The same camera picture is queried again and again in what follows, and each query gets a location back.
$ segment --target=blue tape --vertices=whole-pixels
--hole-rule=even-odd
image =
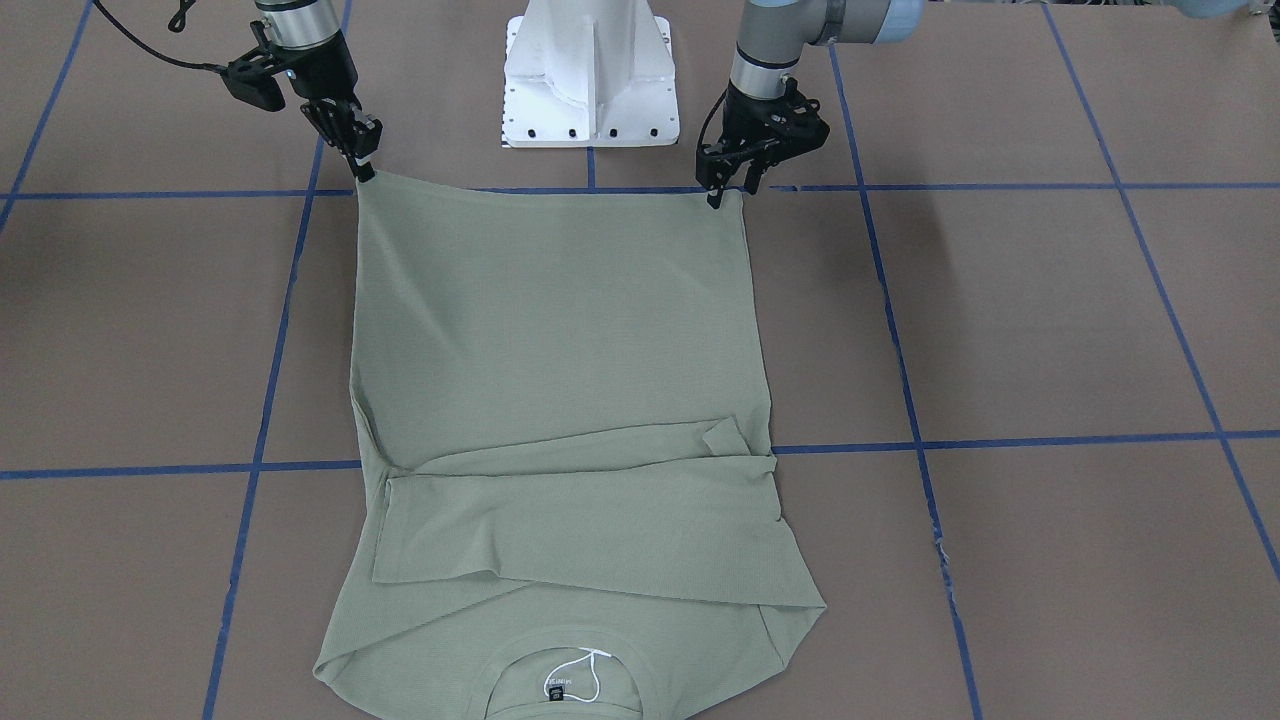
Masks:
[[[955,580],[951,577],[951,560],[942,548],[942,518],[938,512],[938,503],[933,495],[933,479],[929,475],[929,462],[924,452],[924,443],[920,438],[920,423],[915,414],[915,401],[911,397],[911,382],[906,372],[906,359],[902,355],[902,342],[897,333],[897,320],[893,318],[893,301],[890,296],[888,278],[884,274],[884,261],[881,256],[879,240],[876,234],[876,220],[872,217],[870,197],[867,195],[867,182],[863,177],[863,163],[858,154],[858,136],[854,132],[852,115],[849,111],[849,100],[845,97],[845,79],[840,72],[840,60],[836,56],[836,47],[828,46],[831,55],[831,69],[836,76],[836,91],[840,95],[840,109],[845,117],[845,132],[849,135],[849,151],[854,160],[854,176],[858,179],[858,195],[863,205],[863,219],[867,222],[867,237],[872,246],[872,259],[876,263],[876,279],[879,281],[881,292],[884,296],[884,320],[888,324],[890,340],[893,342],[893,352],[897,356],[897,372],[902,382],[902,401],[906,404],[906,419],[911,425],[911,443],[915,450],[916,465],[920,470],[920,483],[924,487],[924,500],[929,509],[929,520],[933,523],[933,546],[938,555],[938,568],[942,571],[942,584],[946,589],[947,609],[951,612],[951,626],[956,637],[956,647],[960,652],[960,665],[964,670],[965,687],[969,691],[969,708],[973,720],[982,720],[982,701],[978,696],[978,682],[973,671],[973,660],[969,656],[969,639],[965,634],[964,620],[960,618],[960,609],[956,605]]]
[[[1280,430],[1228,430],[1231,439],[1280,439]]]
[[[701,187],[476,187],[479,192],[507,195],[689,195],[707,192]]]
[[[586,187],[595,190],[595,147],[586,149]]]
[[[1114,190],[1108,182],[952,182],[918,184],[869,184],[872,192],[911,192],[911,191],[991,191],[991,190]]]
[[[347,3],[347,13],[351,12],[351,0]],[[302,250],[306,247],[307,229],[311,224],[311,209],[315,206],[316,183],[320,179],[320,161],[324,158],[325,143],[316,138],[315,158],[311,161],[311,179],[307,182],[306,201],[302,205],[302,219],[298,222],[298,236],[293,246],[293,261],[289,265],[289,282],[284,290],[284,304],[280,307],[280,324],[275,333],[275,351],[271,355],[271,372],[266,380],[266,393],[262,398],[262,420],[257,430],[257,441],[253,446],[253,464],[262,462],[266,452],[266,436],[271,427],[271,410],[275,406],[275,389],[280,377],[280,365],[284,359],[284,342],[289,332],[289,309],[293,304],[293,288],[298,281],[298,264],[302,260]],[[236,534],[236,552],[232,556],[232,573],[228,580],[227,598],[223,601],[223,618],[218,629],[218,644],[214,648],[214,664],[209,671],[209,689],[205,692],[205,708],[202,720],[212,720],[214,706],[218,702],[218,687],[223,675],[223,661],[227,657],[227,641],[230,635],[232,616],[236,611],[236,594],[239,591],[241,566],[244,562],[244,547],[248,543],[250,523],[253,518],[253,502],[257,498],[257,482],[261,473],[250,473],[248,483],[244,487],[244,506],[241,510],[239,530]]]
[[[306,197],[306,190],[146,190],[138,192],[19,192],[18,200],[174,200],[216,197]]]
[[[842,452],[904,452],[915,450],[914,442],[854,442],[845,445],[776,445],[774,455],[826,455]]]
[[[5,225],[9,224],[9,214],[13,213],[13,204],[17,201],[18,191],[22,190],[23,181],[27,179],[27,170],[31,169],[31,160],[36,156],[36,147],[40,145],[40,138],[45,135],[45,126],[49,124],[49,117],[54,113],[54,105],[58,104],[58,97],[63,94],[63,83],[67,82],[67,73],[70,72],[76,51],[79,50],[81,38],[84,37],[84,28],[88,26],[88,14],[92,8],[92,1],[86,0],[84,9],[81,10],[79,23],[76,24],[76,35],[72,36],[72,46],[67,50],[67,58],[63,60],[61,69],[58,70],[58,79],[54,82],[54,90],[49,94],[45,110],[40,114],[40,120],[36,123],[36,132],[31,135],[31,142],[27,143],[27,152],[22,156],[18,176],[13,178],[13,188],[9,191],[9,199],[5,200],[4,209],[0,210],[0,232],[4,232]]]
[[[1280,182],[1126,182],[1125,190],[1277,190]]]
[[[1157,442],[1193,442],[1217,439],[1217,433],[1151,433],[1117,436],[1059,436],[996,439],[924,441],[925,450],[974,450],[983,447],[1066,447],[1076,445],[1128,445]]]
[[[360,460],[294,460],[284,462],[214,462],[192,465],[119,465],[114,468],[49,468],[0,470],[0,480],[64,478],[128,478],[140,475],[216,475],[228,473],[284,473],[292,470],[358,470]]]
[[[1231,468],[1231,475],[1235,478],[1235,486],[1240,491],[1240,497],[1244,500],[1244,506],[1249,511],[1249,518],[1253,520],[1253,528],[1258,533],[1258,539],[1262,542],[1262,548],[1266,551],[1267,560],[1271,562],[1271,571],[1275,574],[1276,580],[1280,582],[1280,556],[1276,555],[1275,544],[1271,542],[1271,536],[1267,534],[1267,528],[1262,523],[1262,515],[1258,512],[1257,503],[1253,501],[1253,493],[1249,491],[1249,484],[1244,479],[1244,474],[1240,471],[1240,465],[1235,460],[1235,452],[1231,450],[1231,442],[1222,428],[1222,420],[1217,415],[1217,409],[1213,406],[1213,398],[1210,397],[1208,386],[1204,383],[1204,377],[1201,374],[1199,364],[1196,363],[1196,356],[1192,354],[1190,343],[1187,341],[1187,334],[1183,332],[1183,324],[1178,320],[1178,314],[1174,311],[1174,304],[1169,297],[1169,292],[1165,290],[1165,282],[1160,277],[1160,269],[1156,266],[1156,259],[1151,254],[1151,247],[1147,245],[1147,236],[1142,232],[1142,224],[1138,223],[1138,214],[1133,209],[1133,204],[1129,201],[1129,192],[1125,190],[1125,184],[1120,182],[1120,173],[1116,170],[1115,160],[1111,158],[1111,151],[1107,149],[1107,142],[1102,137],[1102,128],[1098,126],[1097,115],[1093,114],[1093,108],[1089,105],[1089,99],[1084,94],[1084,86],[1080,85],[1080,78],[1075,73],[1075,64],[1071,63],[1071,55],[1066,50],[1066,44],[1062,41],[1062,35],[1057,29],[1057,23],[1053,22],[1053,14],[1050,13],[1048,5],[1042,5],[1041,10],[1044,13],[1044,19],[1048,22],[1050,32],[1053,33],[1053,41],[1057,42],[1057,49],[1062,54],[1062,61],[1066,63],[1066,72],[1071,77],[1071,83],[1075,86],[1075,94],[1080,99],[1080,104],[1084,106],[1084,114],[1089,118],[1089,126],[1093,128],[1093,136],[1098,140],[1098,147],[1102,150],[1102,159],[1107,163],[1107,169],[1111,172],[1111,179],[1115,181],[1115,190],[1120,193],[1120,201],[1124,204],[1124,210],[1129,215],[1129,224],[1133,228],[1134,237],[1138,238],[1138,247],[1142,249],[1142,256],[1147,261],[1147,270],[1151,273],[1151,279],[1156,283],[1156,291],[1160,293],[1160,301],[1165,305],[1165,314],[1169,315],[1169,323],[1174,328],[1174,334],[1178,337],[1178,345],[1183,350],[1183,357],[1187,360],[1187,366],[1192,372],[1192,378],[1196,380],[1196,388],[1199,391],[1201,400],[1204,402],[1204,410],[1208,413],[1210,421],[1213,424],[1213,433],[1217,437],[1219,443],[1222,446],[1222,454],[1226,456],[1226,462]]]

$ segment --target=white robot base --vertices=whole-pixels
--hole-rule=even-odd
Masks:
[[[680,137],[671,23],[646,0],[530,0],[507,23],[506,147],[644,147]]]

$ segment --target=neckline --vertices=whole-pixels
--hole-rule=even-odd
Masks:
[[[511,664],[535,652],[553,647],[598,647],[618,659],[631,674],[640,694],[640,714],[634,711],[614,712],[602,707],[589,707],[581,703],[545,707],[545,703],[521,706],[486,716],[489,697]],[[584,625],[557,625],[535,630],[495,650],[475,674],[475,683],[467,700],[466,720],[524,720],[553,714],[572,714],[582,720],[669,720],[671,707],[658,703],[658,687],[648,660],[630,642],[599,628]]]

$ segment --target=t-shirt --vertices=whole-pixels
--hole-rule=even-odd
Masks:
[[[367,516],[316,676],[390,720],[676,720],[782,671],[824,605],[739,193],[358,187]]]

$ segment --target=floor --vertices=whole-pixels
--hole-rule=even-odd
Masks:
[[[109,3],[182,58],[251,44],[248,4],[160,5]],[[499,147],[522,0],[353,5],[378,167],[689,192],[741,3],[653,1],[685,132],[598,152]],[[0,28],[0,716],[362,717],[311,676],[364,514],[344,165],[84,4]],[[1266,19],[931,4],[799,77],[831,140],[748,227],[831,610],[701,717],[1280,716]]]

